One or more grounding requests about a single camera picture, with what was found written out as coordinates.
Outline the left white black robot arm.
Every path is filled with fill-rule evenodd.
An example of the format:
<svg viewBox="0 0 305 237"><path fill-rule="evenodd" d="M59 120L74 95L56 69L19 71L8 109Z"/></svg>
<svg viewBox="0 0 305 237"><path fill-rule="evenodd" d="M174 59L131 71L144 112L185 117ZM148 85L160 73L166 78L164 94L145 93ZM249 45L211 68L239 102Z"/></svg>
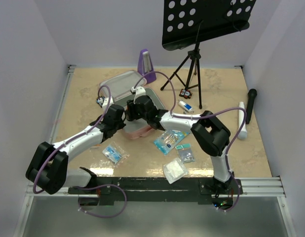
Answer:
<svg viewBox="0 0 305 237"><path fill-rule="evenodd" d="M97 188L95 174L83 167L68 170L69 161L124 128L124 118L124 108L112 104L78 134L54 144L40 143L26 171L26 178L33 182L33 193L52 195L63 187L80 187L86 194L93 193Z"/></svg>

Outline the white gauze packet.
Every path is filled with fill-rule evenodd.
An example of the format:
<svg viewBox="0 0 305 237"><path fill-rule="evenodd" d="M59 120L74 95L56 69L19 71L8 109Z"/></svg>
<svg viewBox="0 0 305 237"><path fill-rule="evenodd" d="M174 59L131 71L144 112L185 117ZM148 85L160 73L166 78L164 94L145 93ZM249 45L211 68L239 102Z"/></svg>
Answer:
<svg viewBox="0 0 305 237"><path fill-rule="evenodd" d="M189 172L181 160L175 158L163 166L163 173L168 183L173 184L185 175L188 175Z"/></svg>

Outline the blue cotton swab packet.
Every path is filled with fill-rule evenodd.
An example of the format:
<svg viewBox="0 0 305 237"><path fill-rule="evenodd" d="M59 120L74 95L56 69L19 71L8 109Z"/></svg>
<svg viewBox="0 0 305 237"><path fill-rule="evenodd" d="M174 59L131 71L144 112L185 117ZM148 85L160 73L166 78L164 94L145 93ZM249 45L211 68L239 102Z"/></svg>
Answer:
<svg viewBox="0 0 305 237"><path fill-rule="evenodd" d="M189 132L167 130L162 133L156 140L154 140L153 143L164 155L167 155L188 135Z"/></svg>

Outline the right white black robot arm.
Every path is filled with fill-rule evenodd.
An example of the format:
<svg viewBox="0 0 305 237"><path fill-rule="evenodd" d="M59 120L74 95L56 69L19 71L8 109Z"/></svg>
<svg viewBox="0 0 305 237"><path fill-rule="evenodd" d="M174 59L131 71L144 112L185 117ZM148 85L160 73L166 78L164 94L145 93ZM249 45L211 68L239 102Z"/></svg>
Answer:
<svg viewBox="0 0 305 237"><path fill-rule="evenodd" d="M152 99L144 95L136 100L127 101L126 119L143 119L156 130L191 133L201 149L211 157L215 190L220 194L226 194L232 188L232 171L227 155L230 131L212 112L205 111L198 116L190 117L180 115L158 109Z"/></svg>

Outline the white blue ointment tube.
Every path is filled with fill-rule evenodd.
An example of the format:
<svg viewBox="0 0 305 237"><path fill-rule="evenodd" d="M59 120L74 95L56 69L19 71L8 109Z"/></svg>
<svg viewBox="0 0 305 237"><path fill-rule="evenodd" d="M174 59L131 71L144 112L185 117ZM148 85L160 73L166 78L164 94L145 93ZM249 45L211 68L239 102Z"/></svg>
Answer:
<svg viewBox="0 0 305 237"><path fill-rule="evenodd" d="M185 113L193 113L194 109L191 105L184 102L183 100L178 100L178 105L185 111Z"/></svg>

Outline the teal topped zip bag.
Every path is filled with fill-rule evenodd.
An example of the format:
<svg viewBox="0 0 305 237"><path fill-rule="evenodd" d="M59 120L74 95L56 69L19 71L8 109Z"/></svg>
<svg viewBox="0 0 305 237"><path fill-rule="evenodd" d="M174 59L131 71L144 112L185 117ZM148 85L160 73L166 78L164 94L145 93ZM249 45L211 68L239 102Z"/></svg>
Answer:
<svg viewBox="0 0 305 237"><path fill-rule="evenodd" d="M191 163L195 161L190 144L177 145L175 149L182 163Z"/></svg>

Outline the pink medicine kit case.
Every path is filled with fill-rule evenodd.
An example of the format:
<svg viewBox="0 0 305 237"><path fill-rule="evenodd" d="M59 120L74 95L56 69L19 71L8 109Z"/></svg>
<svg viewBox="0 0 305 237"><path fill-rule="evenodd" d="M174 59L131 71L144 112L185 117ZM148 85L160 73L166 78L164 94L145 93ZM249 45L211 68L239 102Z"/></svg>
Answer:
<svg viewBox="0 0 305 237"><path fill-rule="evenodd" d="M109 93L111 93L115 104L127 108L127 101L133 100L135 97L135 95L131 93L130 88L134 86L140 78L141 75L134 70L119 74L99 84L102 88L100 94L101 96L108 97ZM164 109L165 107L156 93L151 88L146 87L146 84L147 80L142 79L138 85L145 89L146 94L150 96L158 109ZM126 120L125 124L126 126L122 129L122 134L130 140L146 137L153 131L153 128L143 119L134 121Z"/></svg>

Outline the blue alcohol pad bag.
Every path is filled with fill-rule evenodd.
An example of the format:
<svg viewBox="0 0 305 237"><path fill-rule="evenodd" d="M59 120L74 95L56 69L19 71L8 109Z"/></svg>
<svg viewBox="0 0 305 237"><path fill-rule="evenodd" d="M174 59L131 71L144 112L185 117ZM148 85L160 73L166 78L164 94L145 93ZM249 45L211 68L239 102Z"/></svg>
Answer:
<svg viewBox="0 0 305 237"><path fill-rule="evenodd" d="M127 160L130 154L116 142L109 143L103 150L102 154L114 165L120 166Z"/></svg>

